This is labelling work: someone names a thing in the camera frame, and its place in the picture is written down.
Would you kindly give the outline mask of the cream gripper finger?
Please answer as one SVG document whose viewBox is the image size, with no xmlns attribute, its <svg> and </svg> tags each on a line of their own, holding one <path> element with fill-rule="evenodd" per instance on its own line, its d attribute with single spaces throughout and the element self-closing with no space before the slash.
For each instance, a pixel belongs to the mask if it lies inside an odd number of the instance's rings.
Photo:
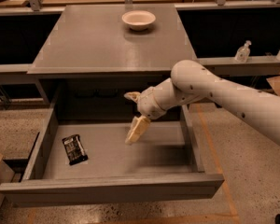
<svg viewBox="0 0 280 224">
<path fill-rule="evenodd" d="M 151 120 L 145 116 L 134 117 L 130 130 L 127 133 L 125 143 L 131 145 L 135 143 L 141 135 L 148 129 Z"/>
<path fill-rule="evenodd" d="M 138 102 L 139 96 L 140 96 L 140 92 L 139 91 L 130 91 L 130 92 L 126 92 L 124 94 L 124 97 L 126 99 L 131 100 L 131 101 L 133 101 L 135 103 Z"/>
</svg>

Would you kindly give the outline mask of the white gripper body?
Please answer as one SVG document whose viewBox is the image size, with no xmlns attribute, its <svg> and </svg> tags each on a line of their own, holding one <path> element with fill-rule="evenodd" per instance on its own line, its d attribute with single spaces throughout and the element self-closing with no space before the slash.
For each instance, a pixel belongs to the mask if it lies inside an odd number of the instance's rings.
<svg viewBox="0 0 280 224">
<path fill-rule="evenodd" d="M 158 119 L 166 114 L 161 107 L 164 103 L 166 91 L 164 88 L 149 87 L 141 92 L 137 101 L 137 110 L 149 119 Z"/>
</svg>

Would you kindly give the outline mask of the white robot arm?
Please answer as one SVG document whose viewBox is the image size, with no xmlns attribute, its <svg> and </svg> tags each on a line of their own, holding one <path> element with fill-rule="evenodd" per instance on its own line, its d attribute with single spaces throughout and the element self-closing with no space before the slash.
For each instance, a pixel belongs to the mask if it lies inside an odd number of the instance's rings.
<svg viewBox="0 0 280 224">
<path fill-rule="evenodd" d="M 150 122 L 176 106 L 208 98 L 280 146 L 280 96 L 240 85 L 214 75 L 191 60 L 176 63 L 169 78 L 124 97 L 137 104 L 125 142 L 137 142 Z"/>
</svg>

